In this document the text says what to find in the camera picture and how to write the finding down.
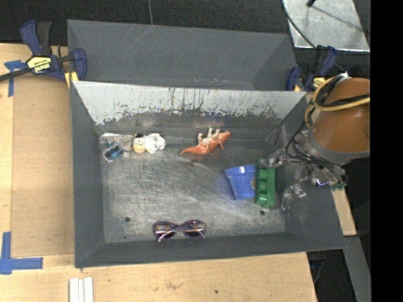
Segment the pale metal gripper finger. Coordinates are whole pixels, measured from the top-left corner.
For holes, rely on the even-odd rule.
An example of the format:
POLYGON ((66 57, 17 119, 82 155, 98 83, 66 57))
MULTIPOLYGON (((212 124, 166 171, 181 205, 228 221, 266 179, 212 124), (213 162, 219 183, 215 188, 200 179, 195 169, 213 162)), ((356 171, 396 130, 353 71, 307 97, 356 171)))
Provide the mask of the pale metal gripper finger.
POLYGON ((264 159, 263 166, 267 169, 275 169, 291 162, 293 157, 284 148, 275 150, 264 159))
POLYGON ((282 210, 291 208, 294 201, 306 197, 307 192, 303 186, 302 181, 294 182, 291 186, 287 187, 281 196, 282 210))

